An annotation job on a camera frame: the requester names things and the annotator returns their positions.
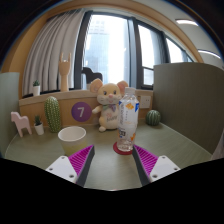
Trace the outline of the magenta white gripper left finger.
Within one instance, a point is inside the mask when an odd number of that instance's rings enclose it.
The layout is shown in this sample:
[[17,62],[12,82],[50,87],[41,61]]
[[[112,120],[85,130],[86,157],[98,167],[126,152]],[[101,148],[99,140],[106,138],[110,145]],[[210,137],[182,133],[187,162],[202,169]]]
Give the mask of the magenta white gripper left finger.
[[69,157],[60,156],[47,171],[83,187],[94,155],[94,146],[87,146]]

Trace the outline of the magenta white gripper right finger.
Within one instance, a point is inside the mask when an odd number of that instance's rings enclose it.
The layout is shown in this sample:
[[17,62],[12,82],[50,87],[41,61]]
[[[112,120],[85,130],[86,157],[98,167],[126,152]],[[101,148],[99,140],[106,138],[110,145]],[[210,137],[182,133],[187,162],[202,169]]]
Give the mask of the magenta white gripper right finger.
[[167,156],[156,156],[137,145],[133,146],[132,155],[143,186],[180,170]]

